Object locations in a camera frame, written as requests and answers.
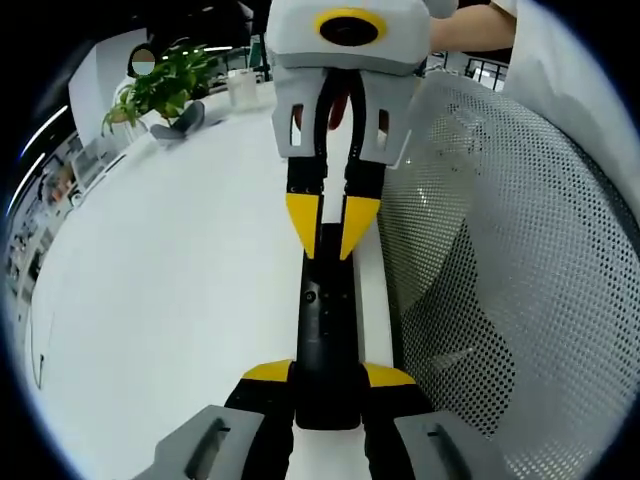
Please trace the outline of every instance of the green leaves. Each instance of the green leaves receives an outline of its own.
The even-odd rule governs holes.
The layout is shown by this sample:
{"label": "green leaves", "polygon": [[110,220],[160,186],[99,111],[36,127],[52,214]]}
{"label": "green leaves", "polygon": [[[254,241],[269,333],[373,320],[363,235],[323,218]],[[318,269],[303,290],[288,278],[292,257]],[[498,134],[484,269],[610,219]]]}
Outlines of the green leaves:
{"label": "green leaves", "polygon": [[103,135],[105,125],[112,133],[114,123],[128,121],[135,127],[150,110],[167,120],[177,118],[188,100],[206,95],[212,68],[218,62],[204,51],[204,45],[172,47],[161,58],[164,56],[168,59],[157,62],[149,75],[139,76],[118,92],[118,103],[103,119]]}

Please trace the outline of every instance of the gray mesh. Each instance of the gray mesh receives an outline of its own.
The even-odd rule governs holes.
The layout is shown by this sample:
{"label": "gray mesh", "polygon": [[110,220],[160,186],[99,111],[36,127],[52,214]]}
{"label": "gray mesh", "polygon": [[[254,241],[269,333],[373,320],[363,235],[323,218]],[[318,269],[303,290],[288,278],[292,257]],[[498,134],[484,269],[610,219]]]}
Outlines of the gray mesh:
{"label": "gray mesh", "polygon": [[464,77],[426,82],[379,215],[402,366],[519,478],[581,478],[638,392],[637,225],[548,122]]}

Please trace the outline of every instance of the person's arm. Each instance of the person's arm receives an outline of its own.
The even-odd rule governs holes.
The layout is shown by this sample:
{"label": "person's arm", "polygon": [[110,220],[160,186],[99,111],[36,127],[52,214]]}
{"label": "person's arm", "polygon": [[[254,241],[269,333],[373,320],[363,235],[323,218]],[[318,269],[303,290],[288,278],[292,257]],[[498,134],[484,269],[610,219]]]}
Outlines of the person's arm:
{"label": "person's arm", "polygon": [[513,46],[516,19],[495,3],[461,8],[431,19],[432,52],[486,52]]}

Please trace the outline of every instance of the yellow plastic piece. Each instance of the yellow plastic piece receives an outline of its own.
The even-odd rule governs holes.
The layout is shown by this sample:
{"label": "yellow plastic piece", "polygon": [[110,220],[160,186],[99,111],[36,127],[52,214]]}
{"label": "yellow plastic piece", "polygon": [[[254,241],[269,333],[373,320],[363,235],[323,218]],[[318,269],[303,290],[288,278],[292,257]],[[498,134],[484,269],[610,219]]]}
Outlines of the yellow plastic piece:
{"label": "yellow plastic piece", "polygon": [[319,195],[287,193],[287,209],[291,221],[309,258],[313,258],[315,254],[319,203]]}
{"label": "yellow plastic piece", "polygon": [[242,378],[246,380],[262,380],[264,382],[286,382],[291,360],[263,363],[253,367]]}
{"label": "yellow plastic piece", "polygon": [[346,202],[340,260],[356,248],[380,209],[380,200],[374,198],[347,197]]}
{"label": "yellow plastic piece", "polygon": [[333,8],[316,15],[315,29],[320,34],[320,28],[325,22],[333,20],[334,18],[351,17],[359,18],[365,22],[370,23],[378,30],[378,36],[373,42],[377,42],[387,34],[387,22],[380,15],[377,15],[364,8]]}
{"label": "yellow plastic piece", "polygon": [[369,384],[372,387],[395,387],[399,385],[413,385],[416,381],[402,370],[391,367],[383,367],[374,363],[365,363],[369,376]]}

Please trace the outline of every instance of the gray plastic bracket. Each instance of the gray plastic bracket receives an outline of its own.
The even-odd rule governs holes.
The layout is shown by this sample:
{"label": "gray plastic bracket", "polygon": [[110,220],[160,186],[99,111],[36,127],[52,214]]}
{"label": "gray plastic bracket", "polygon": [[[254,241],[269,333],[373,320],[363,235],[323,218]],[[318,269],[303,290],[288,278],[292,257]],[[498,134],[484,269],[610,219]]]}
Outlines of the gray plastic bracket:
{"label": "gray plastic bracket", "polygon": [[[264,415],[209,406],[156,446],[153,465],[134,480],[240,480]],[[187,475],[189,470],[196,473]]]}
{"label": "gray plastic bracket", "polygon": [[395,419],[417,480],[511,479],[500,450],[451,412]]}
{"label": "gray plastic bracket", "polygon": [[[271,116],[271,122],[276,135],[278,152],[282,158],[315,155],[313,132],[316,106],[326,77],[327,71],[324,68],[274,67],[273,82],[277,105]],[[300,145],[291,144],[291,121],[295,105],[303,107]]]}
{"label": "gray plastic bracket", "polygon": [[[414,76],[397,77],[384,73],[361,71],[364,84],[367,124],[360,158],[396,167],[409,142],[409,105],[419,85]],[[389,130],[384,148],[378,146],[380,111],[389,114]]]}
{"label": "gray plastic bracket", "polygon": [[[411,135],[409,105],[418,85],[413,76],[399,77],[361,71],[366,97],[365,136],[360,158],[395,167]],[[313,132],[318,97],[327,77],[324,68],[275,67],[273,78],[277,105],[271,117],[282,158],[313,157]],[[295,105],[302,105],[300,145],[291,144],[292,114]],[[389,115],[389,131],[383,147],[379,146],[380,111]]]}

